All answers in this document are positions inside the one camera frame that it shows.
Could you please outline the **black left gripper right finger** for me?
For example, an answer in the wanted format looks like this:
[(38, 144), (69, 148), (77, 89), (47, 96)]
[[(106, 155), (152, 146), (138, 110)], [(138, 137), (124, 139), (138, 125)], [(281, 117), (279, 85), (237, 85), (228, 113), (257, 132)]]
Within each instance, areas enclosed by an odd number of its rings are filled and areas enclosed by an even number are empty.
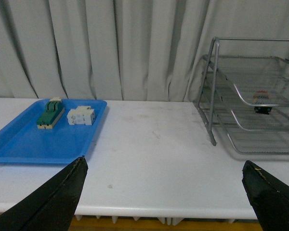
[(289, 186), (252, 161), (246, 161), (242, 183), (264, 231), (289, 231)]

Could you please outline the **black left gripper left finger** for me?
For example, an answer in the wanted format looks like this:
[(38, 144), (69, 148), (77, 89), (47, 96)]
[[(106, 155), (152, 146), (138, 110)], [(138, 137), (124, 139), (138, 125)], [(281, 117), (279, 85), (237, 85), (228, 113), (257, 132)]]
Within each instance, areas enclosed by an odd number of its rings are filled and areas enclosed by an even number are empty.
[(75, 214), (88, 165), (79, 157), (0, 215), (0, 231), (66, 231)]

